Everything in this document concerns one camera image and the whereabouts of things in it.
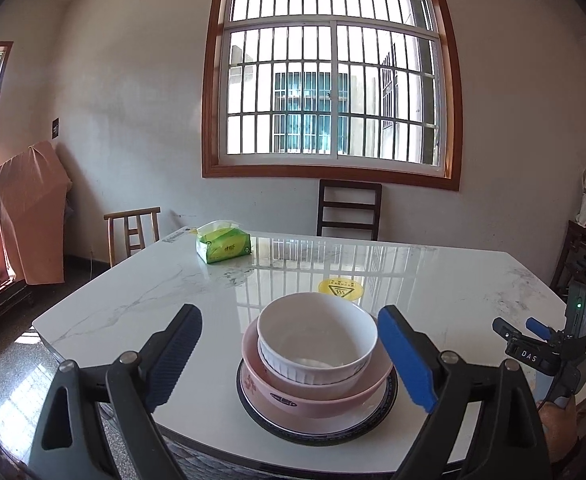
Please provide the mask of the person's right hand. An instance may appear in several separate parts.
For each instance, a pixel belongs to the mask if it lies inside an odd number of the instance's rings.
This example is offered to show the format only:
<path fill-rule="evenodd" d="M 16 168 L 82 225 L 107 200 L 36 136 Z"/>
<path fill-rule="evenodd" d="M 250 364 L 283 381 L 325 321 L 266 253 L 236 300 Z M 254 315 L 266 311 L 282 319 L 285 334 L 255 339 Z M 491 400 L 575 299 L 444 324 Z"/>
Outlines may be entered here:
<path fill-rule="evenodd" d="M 550 463 L 562 460 L 578 441 L 575 398 L 565 408 L 551 402 L 540 402 L 538 414 L 546 437 Z"/>

